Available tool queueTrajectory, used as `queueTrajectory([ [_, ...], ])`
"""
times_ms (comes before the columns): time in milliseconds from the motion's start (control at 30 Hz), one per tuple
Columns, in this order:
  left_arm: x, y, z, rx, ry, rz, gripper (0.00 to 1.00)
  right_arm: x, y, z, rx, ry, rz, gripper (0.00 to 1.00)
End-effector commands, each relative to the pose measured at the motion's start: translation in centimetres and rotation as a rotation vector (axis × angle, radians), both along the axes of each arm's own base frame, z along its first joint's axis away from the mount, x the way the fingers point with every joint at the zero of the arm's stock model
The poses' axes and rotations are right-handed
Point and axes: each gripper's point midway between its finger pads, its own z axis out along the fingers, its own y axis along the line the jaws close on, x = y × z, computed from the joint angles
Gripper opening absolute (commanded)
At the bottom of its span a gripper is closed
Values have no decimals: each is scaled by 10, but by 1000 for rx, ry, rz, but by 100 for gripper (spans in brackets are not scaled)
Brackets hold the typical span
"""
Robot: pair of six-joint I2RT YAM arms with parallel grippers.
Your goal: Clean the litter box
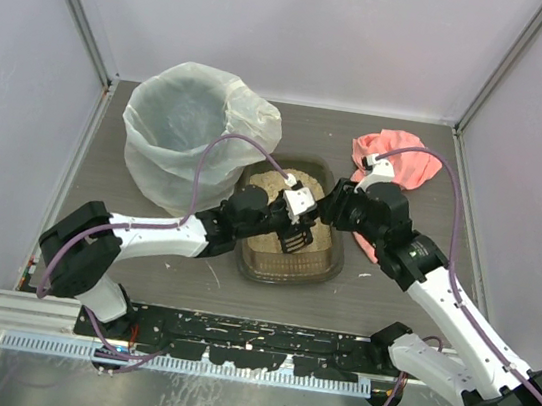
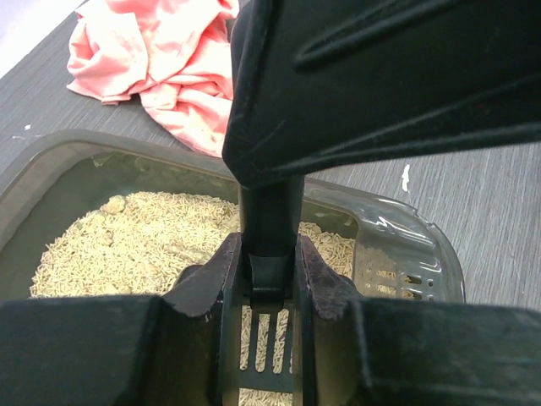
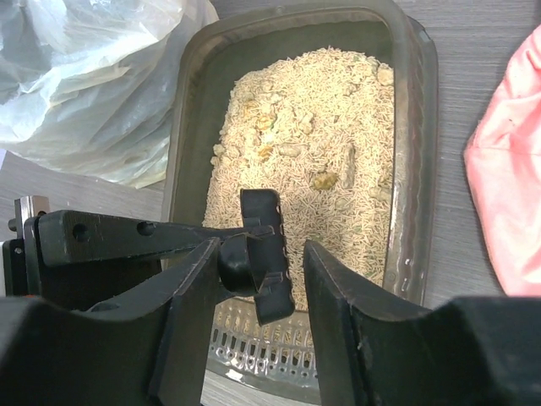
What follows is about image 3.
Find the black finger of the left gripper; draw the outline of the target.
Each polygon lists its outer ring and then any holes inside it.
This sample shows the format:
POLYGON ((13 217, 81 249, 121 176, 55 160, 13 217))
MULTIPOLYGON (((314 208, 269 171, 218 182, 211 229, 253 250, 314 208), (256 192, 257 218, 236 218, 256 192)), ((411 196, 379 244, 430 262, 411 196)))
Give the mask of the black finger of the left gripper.
POLYGON ((276 231, 276 224, 203 228, 70 210, 37 217, 39 249, 48 267, 172 255, 190 251, 207 239, 224 241, 240 233, 267 237, 276 231))

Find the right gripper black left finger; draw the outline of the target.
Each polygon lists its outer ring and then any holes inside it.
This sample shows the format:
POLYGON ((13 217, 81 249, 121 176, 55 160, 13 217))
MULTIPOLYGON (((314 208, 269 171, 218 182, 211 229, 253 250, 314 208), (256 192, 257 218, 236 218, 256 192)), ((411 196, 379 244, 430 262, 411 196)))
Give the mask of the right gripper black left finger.
POLYGON ((219 242, 86 312, 1 302, 4 405, 197 405, 218 296, 219 242))

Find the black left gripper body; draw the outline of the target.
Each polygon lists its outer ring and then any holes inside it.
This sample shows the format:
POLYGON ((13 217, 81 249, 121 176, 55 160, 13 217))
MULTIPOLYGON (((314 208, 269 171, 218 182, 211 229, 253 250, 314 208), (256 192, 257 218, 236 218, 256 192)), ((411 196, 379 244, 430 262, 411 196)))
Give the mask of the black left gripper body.
MULTIPOLYGON (((2 242, 2 296, 30 297, 28 261, 23 226, 32 217, 50 211, 44 196, 24 196, 14 201, 14 218, 8 228, 15 239, 2 242)), ((159 260, 124 259, 92 261, 46 271, 43 297, 68 310, 88 310, 102 300, 119 295, 161 271, 159 260)))

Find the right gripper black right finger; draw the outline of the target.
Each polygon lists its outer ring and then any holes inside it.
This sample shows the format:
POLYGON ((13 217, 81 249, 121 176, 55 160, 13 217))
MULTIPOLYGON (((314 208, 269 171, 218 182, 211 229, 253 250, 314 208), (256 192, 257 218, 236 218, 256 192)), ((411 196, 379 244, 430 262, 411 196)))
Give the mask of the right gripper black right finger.
POLYGON ((303 269, 324 405, 537 405, 540 302, 457 297, 429 310, 322 245, 303 269))

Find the black slotted litter scoop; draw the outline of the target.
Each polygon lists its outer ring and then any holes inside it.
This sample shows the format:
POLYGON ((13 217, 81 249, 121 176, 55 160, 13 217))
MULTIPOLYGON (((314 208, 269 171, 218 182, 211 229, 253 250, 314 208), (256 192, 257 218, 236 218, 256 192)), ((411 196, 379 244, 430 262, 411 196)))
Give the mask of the black slotted litter scoop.
POLYGON ((252 297, 263 326, 295 311, 280 196, 273 189, 240 191, 243 226, 220 231, 218 271, 233 296, 252 297))

